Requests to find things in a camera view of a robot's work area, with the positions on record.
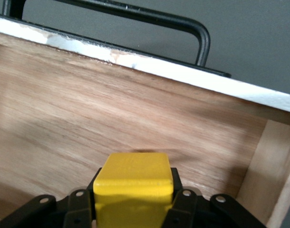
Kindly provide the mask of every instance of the gray background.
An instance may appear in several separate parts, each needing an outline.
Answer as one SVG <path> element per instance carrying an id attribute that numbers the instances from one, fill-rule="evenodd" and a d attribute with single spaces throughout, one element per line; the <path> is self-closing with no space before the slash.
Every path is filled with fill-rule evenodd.
<path id="1" fill-rule="evenodd" d="M 119 0 L 189 17 L 211 35 L 206 66 L 290 94 L 290 0 Z M 194 62 L 196 38 L 52 0 L 28 0 L 25 20 L 129 48 Z M 282 228 L 290 228 L 290 211 Z"/>

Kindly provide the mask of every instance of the open drawer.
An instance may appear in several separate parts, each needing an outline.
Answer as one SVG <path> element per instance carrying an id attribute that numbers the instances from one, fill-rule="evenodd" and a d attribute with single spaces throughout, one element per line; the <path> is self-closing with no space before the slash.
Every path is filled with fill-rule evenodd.
<path id="1" fill-rule="evenodd" d="M 126 151 L 166 152 L 270 228 L 290 206 L 289 112 L 0 34 L 0 219 Z"/>

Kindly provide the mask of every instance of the yellow cube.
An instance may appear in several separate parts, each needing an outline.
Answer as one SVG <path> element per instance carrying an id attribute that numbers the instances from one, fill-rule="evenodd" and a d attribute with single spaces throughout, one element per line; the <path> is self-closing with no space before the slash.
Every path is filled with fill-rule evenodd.
<path id="1" fill-rule="evenodd" d="M 98 228 L 161 227 L 174 192 L 167 154 L 111 154 L 93 192 Z"/>

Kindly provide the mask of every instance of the yellow object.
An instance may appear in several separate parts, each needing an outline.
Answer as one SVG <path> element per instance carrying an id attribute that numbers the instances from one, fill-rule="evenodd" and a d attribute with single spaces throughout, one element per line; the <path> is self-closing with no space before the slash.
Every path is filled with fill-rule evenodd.
<path id="1" fill-rule="evenodd" d="M 172 205 L 167 154 L 113 153 L 93 183 L 98 228 L 159 228 Z"/>

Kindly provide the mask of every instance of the silver screw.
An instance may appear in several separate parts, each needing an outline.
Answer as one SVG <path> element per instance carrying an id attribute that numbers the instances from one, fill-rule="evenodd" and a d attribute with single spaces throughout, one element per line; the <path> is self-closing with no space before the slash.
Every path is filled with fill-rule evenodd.
<path id="1" fill-rule="evenodd" d="M 216 200 L 219 202 L 219 203 L 224 203 L 226 201 L 226 199 L 223 197 L 223 196 L 217 196 L 216 197 Z"/>
<path id="2" fill-rule="evenodd" d="M 184 195 L 184 196 L 191 196 L 191 194 L 192 194 L 192 193 L 191 193 L 191 191 L 189 191 L 189 190 L 184 190 L 184 191 L 183 191 L 183 195 Z"/>
<path id="3" fill-rule="evenodd" d="M 78 191 L 75 195 L 76 195 L 77 197 L 79 197 L 79 196 L 84 195 L 84 192 L 83 192 L 83 191 Z"/>
<path id="4" fill-rule="evenodd" d="M 42 198 L 39 203 L 47 203 L 49 201 L 48 197 Z"/>

